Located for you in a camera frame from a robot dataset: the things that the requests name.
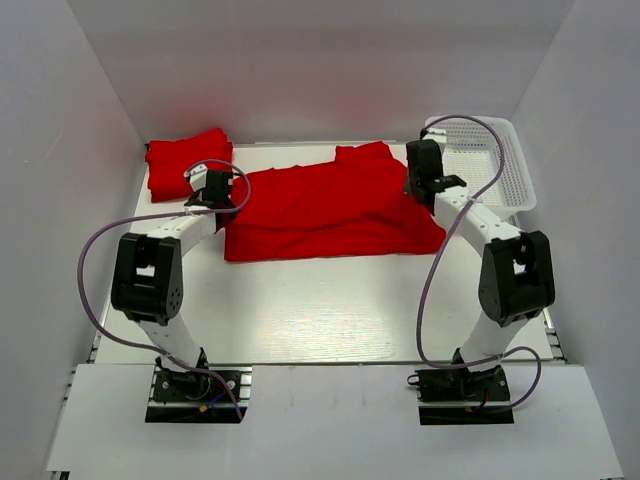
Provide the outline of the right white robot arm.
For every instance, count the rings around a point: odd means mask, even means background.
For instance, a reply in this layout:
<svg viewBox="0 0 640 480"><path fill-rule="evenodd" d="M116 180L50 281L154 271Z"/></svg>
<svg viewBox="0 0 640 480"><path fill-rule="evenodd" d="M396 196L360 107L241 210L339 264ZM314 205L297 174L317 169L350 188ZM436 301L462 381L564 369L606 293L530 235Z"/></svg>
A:
<svg viewBox="0 0 640 480"><path fill-rule="evenodd" d="M437 141L411 141L406 154L408 191L445 230L441 247L458 235L481 259L481 313L450 367L453 390L472 399L488 385L485 371L500 365L522 328L555 300L550 242L540 231L525 232L501 219L459 176L446 175Z"/></svg>

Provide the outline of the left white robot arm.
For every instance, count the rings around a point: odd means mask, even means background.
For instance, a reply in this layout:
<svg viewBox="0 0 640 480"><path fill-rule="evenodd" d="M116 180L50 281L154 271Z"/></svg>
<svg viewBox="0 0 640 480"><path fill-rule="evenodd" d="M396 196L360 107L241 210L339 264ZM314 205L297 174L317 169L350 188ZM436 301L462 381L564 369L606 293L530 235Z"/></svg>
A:
<svg viewBox="0 0 640 480"><path fill-rule="evenodd" d="M199 165L186 179L193 193L180 215L147 233L127 233L118 244L111 289L112 307L135 323L161 351L160 365L180 371L177 387L199 399L211 387L205 353L190 334L180 310L185 298L183 257L236 215L233 173Z"/></svg>

